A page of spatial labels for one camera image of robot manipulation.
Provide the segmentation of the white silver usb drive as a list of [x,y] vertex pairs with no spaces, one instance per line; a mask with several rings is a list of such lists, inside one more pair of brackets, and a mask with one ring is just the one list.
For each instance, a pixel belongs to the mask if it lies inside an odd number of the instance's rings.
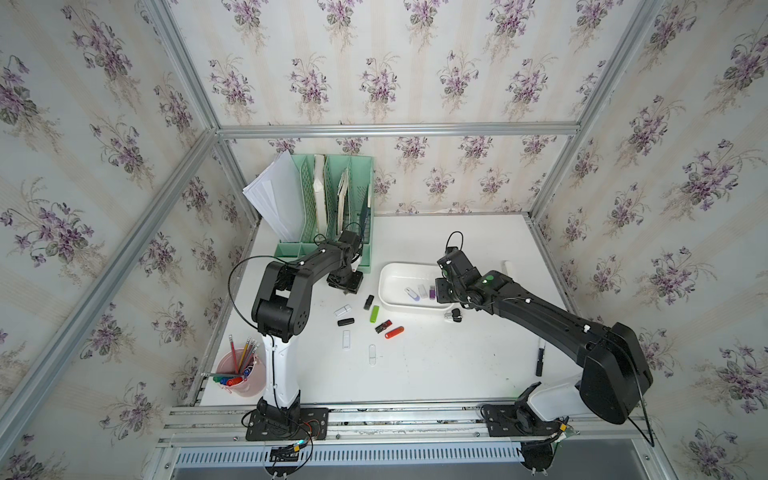
[[342,317],[342,316],[348,314],[350,311],[351,311],[351,306],[349,304],[347,304],[347,305],[344,305],[344,306],[340,307],[339,309],[335,310],[334,311],[334,315],[336,317]]

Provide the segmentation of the white blue usb drive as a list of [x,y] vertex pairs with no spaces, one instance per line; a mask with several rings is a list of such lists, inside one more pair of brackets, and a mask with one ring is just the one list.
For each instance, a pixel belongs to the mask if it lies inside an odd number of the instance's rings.
[[406,294],[407,294],[407,295],[408,295],[408,296],[409,296],[409,297],[410,297],[410,298],[411,298],[413,301],[419,301],[419,300],[420,300],[420,296],[418,295],[418,293],[417,293],[416,291],[414,291],[413,289],[411,289],[410,287],[406,287],[406,288],[405,288],[405,293],[406,293]]

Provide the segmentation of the white green-band usb drive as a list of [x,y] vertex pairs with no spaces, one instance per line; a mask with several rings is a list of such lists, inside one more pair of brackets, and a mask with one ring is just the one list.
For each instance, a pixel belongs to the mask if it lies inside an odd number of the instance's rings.
[[374,344],[370,344],[368,348],[368,361],[370,366],[375,366],[377,363],[377,350]]

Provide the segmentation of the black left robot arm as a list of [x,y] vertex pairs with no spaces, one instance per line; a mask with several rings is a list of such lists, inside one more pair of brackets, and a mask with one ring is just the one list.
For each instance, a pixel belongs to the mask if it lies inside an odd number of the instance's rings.
[[301,258],[275,260],[265,267],[251,321],[265,341],[263,399],[269,408],[286,413],[300,403],[292,347],[309,321],[313,288],[324,280],[332,289],[356,294],[363,273],[354,264],[362,256],[362,245],[361,234],[345,230]]

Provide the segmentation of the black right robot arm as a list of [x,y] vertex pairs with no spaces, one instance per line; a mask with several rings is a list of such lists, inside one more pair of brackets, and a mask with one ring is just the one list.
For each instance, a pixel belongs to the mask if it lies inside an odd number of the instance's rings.
[[653,376],[636,333],[627,325],[596,323],[531,293],[496,270],[486,274],[458,247],[437,261],[437,301],[459,304],[509,320],[555,347],[581,368],[578,378],[544,387],[531,385],[516,409],[525,421],[553,422],[592,413],[614,425],[640,407]]

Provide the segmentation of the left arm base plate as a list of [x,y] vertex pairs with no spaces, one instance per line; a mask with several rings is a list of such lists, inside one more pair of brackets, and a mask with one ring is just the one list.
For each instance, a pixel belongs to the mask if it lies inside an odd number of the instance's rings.
[[330,410],[301,407],[292,414],[271,418],[257,409],[241,417],[247,441],[324,440],[328,432]]

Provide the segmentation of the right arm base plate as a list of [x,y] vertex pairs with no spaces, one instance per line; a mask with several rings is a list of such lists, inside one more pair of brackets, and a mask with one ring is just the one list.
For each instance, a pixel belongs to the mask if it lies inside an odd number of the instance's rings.
[[535,382],[511,404],[482,404],[479,408],[490,437],[557,438],[565,425],[561,418],[543,420],[529,405],[530,395],[541,385]]

